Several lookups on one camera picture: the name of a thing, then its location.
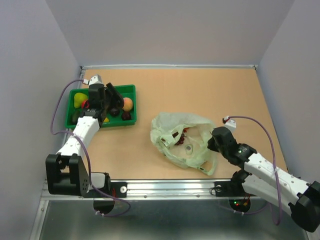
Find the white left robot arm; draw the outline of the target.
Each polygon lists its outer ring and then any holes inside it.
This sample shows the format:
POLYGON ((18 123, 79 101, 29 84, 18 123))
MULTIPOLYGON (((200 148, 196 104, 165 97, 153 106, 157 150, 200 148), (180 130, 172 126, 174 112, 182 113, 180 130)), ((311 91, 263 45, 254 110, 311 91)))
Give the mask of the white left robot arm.
POLYGON ((124 99, 111 84, 100 81, 88 83, 87 107, 80 111, 75 129, 53 132, 67 134, 69 138, 55 154, 45 160, 48 191, 52 195, 85 196, 93 187, 91 163, 87 147, 102 127, 107 112, 122 108, 124 99))

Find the dark purple mangosteen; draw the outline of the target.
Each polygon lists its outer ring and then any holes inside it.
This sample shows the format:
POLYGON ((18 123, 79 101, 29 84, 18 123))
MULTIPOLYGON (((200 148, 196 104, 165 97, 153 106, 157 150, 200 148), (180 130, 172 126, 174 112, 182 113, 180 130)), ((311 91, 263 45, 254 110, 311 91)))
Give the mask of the dark purple mangosteen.
POLYGON ((111 108, 109 110, 109 114, 112 116, 112 117, 117 117, 119 114, 120 114, 120 109, 117 108, 117 107, 114 107, 114 108, 111 108))

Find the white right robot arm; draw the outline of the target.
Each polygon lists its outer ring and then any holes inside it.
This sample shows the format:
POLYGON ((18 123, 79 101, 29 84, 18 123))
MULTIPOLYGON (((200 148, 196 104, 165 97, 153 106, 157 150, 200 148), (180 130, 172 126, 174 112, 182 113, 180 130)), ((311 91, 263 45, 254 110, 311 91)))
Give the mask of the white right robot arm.
POLYGON ((237 143, 232 132, 224 126, 212 131, 208 149, 220 153, 240 168, 229 181, 215 184, 216 196, 254 195, 279 207, 307 232, 313 233, 320 226, 319 182, 309 183, 274 167, 251 146, 237 143))

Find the light green plastic bag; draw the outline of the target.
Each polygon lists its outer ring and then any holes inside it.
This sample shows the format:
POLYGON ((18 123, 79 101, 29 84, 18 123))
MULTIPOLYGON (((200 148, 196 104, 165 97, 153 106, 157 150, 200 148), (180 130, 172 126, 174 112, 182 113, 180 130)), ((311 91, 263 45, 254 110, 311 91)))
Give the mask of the light green plastic bag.
POLYGON ((215 124, 208 118, 194 113, 161 112, 151 121, 150 140, 172 164, 196 169, 207 176, 214 174, 217 154, 207 148, 215 124), (185 134, 184 143, 175 145, 173 134, 185 134))

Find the dark maroon plum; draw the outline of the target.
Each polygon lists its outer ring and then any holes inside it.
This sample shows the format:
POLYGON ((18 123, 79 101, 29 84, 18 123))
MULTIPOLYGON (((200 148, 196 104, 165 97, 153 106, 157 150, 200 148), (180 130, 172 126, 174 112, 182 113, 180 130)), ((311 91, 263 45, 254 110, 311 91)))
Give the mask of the dark maroon plum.
POLYGON ((130 121, 132 119, 132 116, 131 116, 131 113, 130 112, 127 112, 127 111, 124 111, 121 115, 121 119, 123 121, 130 121))

